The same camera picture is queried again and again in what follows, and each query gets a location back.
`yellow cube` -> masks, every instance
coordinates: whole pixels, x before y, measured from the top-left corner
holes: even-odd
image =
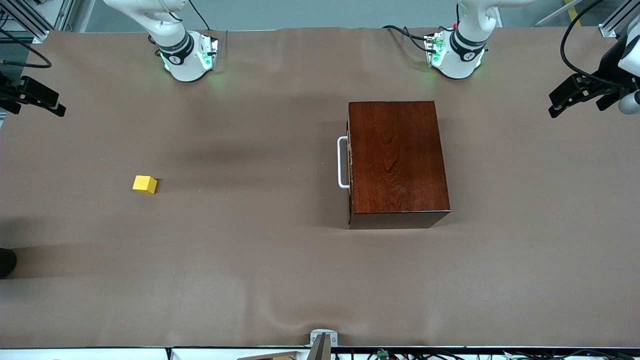
[[[156,186],[158,182],[153,177],[147,175],[137,175],[136,179],[133,181],[133,190],[136,190],[139,193],[146,193],[153,195],[156,193]]]

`wooden box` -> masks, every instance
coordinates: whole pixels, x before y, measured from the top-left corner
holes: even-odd
[[[431,227],[451,211],[433,101],[351,102],[349,227]]]

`wood grain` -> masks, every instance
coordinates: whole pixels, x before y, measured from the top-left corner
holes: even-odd
[[[433,101],[351,102],[351,214],[450,211]]]

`black cable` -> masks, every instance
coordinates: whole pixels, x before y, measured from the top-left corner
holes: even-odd
[[[154,38],[151,37],[151,34],[147,35],[147,40],[151,43],[157,46],[156,41],[154,40]],[[160,49],[156,49],[156,51],[154,52],[154,55],[156,56],[160,56]]]
[[[611,356],[611,355],[609,355],[609,354],[605,354],[605,353],[603,353],[603,352],[599,352],[599,351],[596,351],[596,350],[589,350],[589,349],[586,349],[586,348],[583,348],[582,350],[578,350],[578,351],[576,351],[576,352],[572,352],[572,353],[571,353],[571,354],[569,354],[569,355],[560,356],[560,357],[554,357],[554,359],[564,360],[564,359],[566,359],[567,357],[570,357],[570,356],[576,356],[576,355],[579,355],[579,354],[581,354],[581,353],[583,353],[583,352],[588,352],[589,354],[596,354],[596,355],[599,355],[599,356],[602,356],[602,357],[606,357],[606,358],[608,358],[609,360],[618,360],[618,359],[619,359],[618,357]]]
[[[9,21],[9,14],[5,13],[4,10],[0,10],[0,22],[2,22],[3,20],[4,22],[0,24],[0,29],[4,27],[7,21]]]
[[[396,358],[396,359],[400,360],[400,358],[396,356],[396,353],[398,353],[398,354],[402,355],[406,360],[411,360],[411,359],[409,358],[409,354],[407,354],[406,352],[403,352],[403,351],[401,351],[401,350],[396,350],[396,349],[393,349],[393,352],[391,352],[391,350],[389,351],[389,354],[393,354],[394,358]]]
[[[438,355],[438,354],[427,354],[427,355],[428,355],[428,356],[427,356],[427,357],[425,357],[425,359],[429,359],[430,357],[432,357],[432,356],[433,356],[433,357],[437,357],[437,358],[439,358],[440,360],[449,360],[449,359],[447,359],[446,357],[441,356],[441,355]]]
[[[0,33],[5,34],[11,40],[13,40],[14,42],[16,42],[16,43],[22,45],[23,47],[27,48],[27,50],[29,50],[32,53],[36,54],[39,58],[43,59],[44,62],[46,62],[46,64],[42,65],[42,64],[20,63],[20,62],[17,62],[17,61],[6,61],[6,60],[3,60],[2,61],[3,64],[21,66],[21,67],[34,67],[34,68],[38,68],[38,69],[47,69],[47,68],[51,67],[51,61],[49,61],[49,59],[44,57],[44,55],[40,54],[37,50],[33,49],[31,46],[28,46],[24,42],[21,42],[15,36],[11,35],[7,30],[0,29]]]
[[[397,31],[397,32],[399,32],[400,34],[402,34],[402,35],[404,35],[404,36],[408,37],[408,38],[411,40],[411,42],[413,42],[413,44],[414,44],[418,49],[420,49],[420,50],[422,50],[422,51],[425,51],[425,52],[427,52],[427,53],[431,53],[431,54],[435,54],[435,53],[436,53],[436,51],[435,51],[435,50],[432,50],[432,49],[426,49],[426,48],[424,48],[424,47],[420,46],[420,44],[418,44],[415,40],[422,40],[422,41],[424,41],[424,37],[419,37],[418,35],[413,35],[413,34],[411,34],[411,33],[409,32],[409,29],[408,29],[406,26],[405,26],[405,27],[403,27],[402,29],[401,29],[401,28],[398,28],[397,26],[394,26],[394,25],[387,25],[387,26],[383,26],[382,28],[383,28],[383,29],[393,29],[393,30],[396,30],[396,31]]]
[[[613,86],[616,88],[624,88],[625,85],[623,84],[618,84],[618,83],[614,83],[612,81],[609,80],[605,80],[605,79],[601,79],[597,76],[591,75],[588,72],[579,69],[577,66],[575,66],[574,64],[572,64],[567,58],[566,58],[566,54],[564,53],[564,45],[566,44],[566,39],[569,37],[569,34],[571,33],[571,30],[573,29],[573,27],[575,26],[575,24],[578,22],[578,20],[580,20],[580,18],[586,14],[589,10],[593,9],[597,4],[600,4],[602,1],[604,0],[595,0],[593,3],[591,3],[589,6],[587,6],[583,11],[581,11],[578,16],[575,17],[575,19],[573,21],[571,21],[571,24],[569,24],[569,27],[566,29],[566,31],[564,32],[564,36],[562,37],[562,42],[560,42],[560,57],[562,57],[562,61],[564,62],[564,64],[569,67],[569,69],[572,69],[573,71],[577,72],[578,74],[584,76],[585,78],[589,78],[592,79],[594,81],[599,81],[603,84],[609,85],[609,86]]]
[[[448,357],[453,357],[455,360],[464,360],[460,356],[454,355],[453,353],[451,353],[449,351],[442,350],[442,349],[439,349],[439,348],[431,348],[431,349],[429,349],[429,352],[431,352],[431,354],[428,353],[428,352],[427,352],[427,354],[429,354],[430,356],[435,356],[435,357],[437,357],[439,359],[448,360],[448,359],[443,357],[443,356],[448,356]]]
[[[191,4],[193,9],[196,11],[196,14],[198,14],[198,16],[200,17],[200,20],[202,20],[202,22],[204,22],[204,26],[207,27],[207,30],[211,31],[211,28],[209,27],[209,24],[207,24],[207,21],[202,17],[200,12],[198,11],[198,8],[193,4],[193,2],[191,0],[189,0],[189,4]]]
[[[178,21],[182,22],[182,19],[180,19],[179,17],[175,16],[172,12],[169,12],[169,15],[171,15],[171,17],[173,17],[175,20],[178,20]]]
[[[393,30],[396,30],[396,31],[397,31],[397,32],[399,32],[400,34],[402,34],[402,35],[404,35],[404,36],[406,36],[406,37],[414,38],[414,39],[416,39],[416,40],[424,40],[424,38],[423,38],[423,37],[419,37],[418,35],[413,35],[413,34],[409,33],[409,31],[405,31],[405,30],[403,30],[403,29],[401,29],[401,28],[398,28],[397,26],[394,26],[394,25],[387,25],[387,26],[383,26],[382,28],[383,28],[383,29],[393,29]]]

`metal handle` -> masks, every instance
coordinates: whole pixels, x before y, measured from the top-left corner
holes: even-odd
[[[337,152],[338,152],[338,186],[341,189],[348,189],[349,188],[349,184],[343,184],[342,183],[342,156],[340,156],[340,142],[343,140],[347,140],[349,137],[348,136],[340,136],[338,138],[338,141],[336,142],[337,144]]]

